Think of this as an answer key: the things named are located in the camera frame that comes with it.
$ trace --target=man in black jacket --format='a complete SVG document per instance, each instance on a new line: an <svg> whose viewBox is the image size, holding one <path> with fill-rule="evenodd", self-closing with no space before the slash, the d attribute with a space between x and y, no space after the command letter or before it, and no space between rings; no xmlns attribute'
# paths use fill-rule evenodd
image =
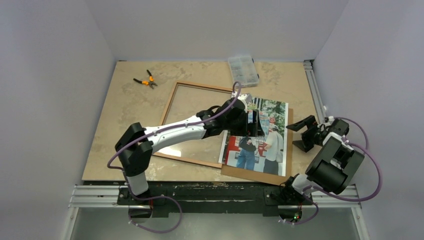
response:
<svg viewBox="0 0 424 240"><path fill-rule="evenodd" d="M238 146L241 148L241 151L238 155L237 164L235 166L240 169L244 169L246 167L247 170L253 171L255 167L256 146L253 145L252 139L250 137L245 137L241 139Z"/></svg>

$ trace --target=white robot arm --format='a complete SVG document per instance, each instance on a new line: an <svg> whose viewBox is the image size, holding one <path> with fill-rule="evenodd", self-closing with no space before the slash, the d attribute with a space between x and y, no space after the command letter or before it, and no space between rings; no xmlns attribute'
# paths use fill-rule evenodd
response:
<svg viewBox="0 0 424 240"><path fill-rule="evenodd" d="M142 127L139 122L130 125L115 145L117 152L135 139L145 135L149 136L139 144L135 143L124 149L118 155L132 192L140 195L149 189L145 171L149 167L151 155L160 149L189 140L217 136L224 130L231 131L231 134L235 136L263 136L264 132L259 122L258 111L248 111L247 109L248 103L252 101L252 96L250 94L239 95L234 104L224 112L233 101L235 93L232 97L222 106L213 106L202 110L182 121L150 127Z"/></svg>

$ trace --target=pliers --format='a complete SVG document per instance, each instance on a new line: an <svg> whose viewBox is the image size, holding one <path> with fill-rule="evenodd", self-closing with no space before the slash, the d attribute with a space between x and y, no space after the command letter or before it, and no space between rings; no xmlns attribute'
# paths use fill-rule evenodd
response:
<svg viewBox="0 0 424 240"><path fill-rule="evenodd" d="M158 85L155 83L155 79L152 77L152 74L150 73L150 71L148 69L147 69L147 73L149 75L148 81L140 81L140 80L135 79L135 78L133 78L132 80L136 81L139 84L144 84L146 86L150 86L151 89L154 89L153 85L155 85L155 86L158 86Z"/></svg>

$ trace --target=printed photo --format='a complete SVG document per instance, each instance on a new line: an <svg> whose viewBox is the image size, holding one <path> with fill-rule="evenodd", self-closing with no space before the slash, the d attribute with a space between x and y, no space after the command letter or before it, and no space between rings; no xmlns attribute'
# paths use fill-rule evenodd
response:
<svg viewBox="0 0 424 240"><path fill-rule="evenodd" d="M248 103L247 109L259 110L264 136L243 137L225 133L220 162L236 168L285 176L289 105L255 97Z"/></svg>

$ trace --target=wooden picture frame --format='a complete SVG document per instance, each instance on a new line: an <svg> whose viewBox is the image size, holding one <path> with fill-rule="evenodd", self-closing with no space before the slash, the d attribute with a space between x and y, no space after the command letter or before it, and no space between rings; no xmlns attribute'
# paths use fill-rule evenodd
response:
<svg viewBox="0 0 424 240"><path fill-rule="evenodd" d="M176 81L174 86L172 87L170 96L169 96L168 101L165 105L165 109L163 111L162 117L160 118L159 125L165 125L165 122L166 122L167 117L168 117L168 113L171 109L171 105L173 103L173 100L174 100L174 97L176 95L178 87L189 87L189 88L209 90L209 91L214 91L214 92L219 92L219 93L228 93L228 94L231 94L233 92L233 90L231 88L227 88L227 87L213 86L213 85L196 83L196 82L189 82L189 81ZM177 160L177 161L180 161L180 162L197 164L197 165L207 166L207 167L216 168L216 169L221 169L222 166L223 166L222 163L213 163L213 162L207 162L207 161L202 161L202 160L198 160L198 159L192 159L192 158L189 158L189 157L168 155L168 154L164 154L164 153L161 153L161 152L155 152L153 155L157 156L157 157L161 157L161 158L172 159L172 160Z"/></svg>

